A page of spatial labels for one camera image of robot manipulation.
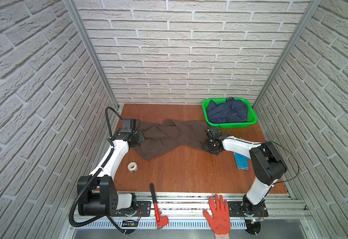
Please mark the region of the brown trousers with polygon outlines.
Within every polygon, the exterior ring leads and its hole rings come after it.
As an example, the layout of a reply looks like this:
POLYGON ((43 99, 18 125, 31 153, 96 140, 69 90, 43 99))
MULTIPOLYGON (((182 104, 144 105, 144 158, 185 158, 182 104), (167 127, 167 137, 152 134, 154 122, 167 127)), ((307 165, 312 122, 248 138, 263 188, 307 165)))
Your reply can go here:
POLYGON ((143 159, 150 161, 170 152, 181 145, 203 150, 208 140, 208 125, 204 121, 180 121, 167 119, 163 123, 141 122, 138 129, 145 140, 135 146, 134 151, 143 159))

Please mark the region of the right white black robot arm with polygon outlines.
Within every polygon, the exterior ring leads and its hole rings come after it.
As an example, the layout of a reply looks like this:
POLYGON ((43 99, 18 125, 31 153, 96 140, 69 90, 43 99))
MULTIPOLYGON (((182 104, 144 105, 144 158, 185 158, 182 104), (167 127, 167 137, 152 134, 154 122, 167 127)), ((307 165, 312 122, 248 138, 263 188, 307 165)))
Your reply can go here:
POLYGON ((244 195, 243 212, 250 216, 264 203, 265 197, 275 183, 287 172, 287 166, 273 143, 251 142, 222 134, 215 127, 206 130, 208 139, 203 149, 218 155, 222 151, 231 151, 251 159, 255 180, 244 195))

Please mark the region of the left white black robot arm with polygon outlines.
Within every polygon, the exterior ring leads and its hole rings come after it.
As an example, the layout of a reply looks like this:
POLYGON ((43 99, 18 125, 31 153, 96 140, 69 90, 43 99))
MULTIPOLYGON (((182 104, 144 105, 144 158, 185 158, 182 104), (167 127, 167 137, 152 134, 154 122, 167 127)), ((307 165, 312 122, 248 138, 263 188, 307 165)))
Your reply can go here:
POLYGON ((123 129, 107 140, 110 146, 98 166, 77 182, 81 216, 115 216, 122 210, 134 215, 138 211, 135 193, 117 192, 114 178, 124 156, 145 140, 144 135, 141 130, 123 129))

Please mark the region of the red gloved hand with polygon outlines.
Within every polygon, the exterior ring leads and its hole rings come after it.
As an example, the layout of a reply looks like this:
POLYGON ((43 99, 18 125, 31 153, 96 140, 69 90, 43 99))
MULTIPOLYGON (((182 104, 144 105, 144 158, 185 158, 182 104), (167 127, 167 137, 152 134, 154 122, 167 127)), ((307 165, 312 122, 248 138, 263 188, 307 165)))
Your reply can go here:
POLYGON ((207 210, 203 210, 203 215, 209 223, 216 239, 228 239, 231 231, 229 205, 222 195, 214 195, 214 199, 209 197, 208 204, 212 216, 207 210))

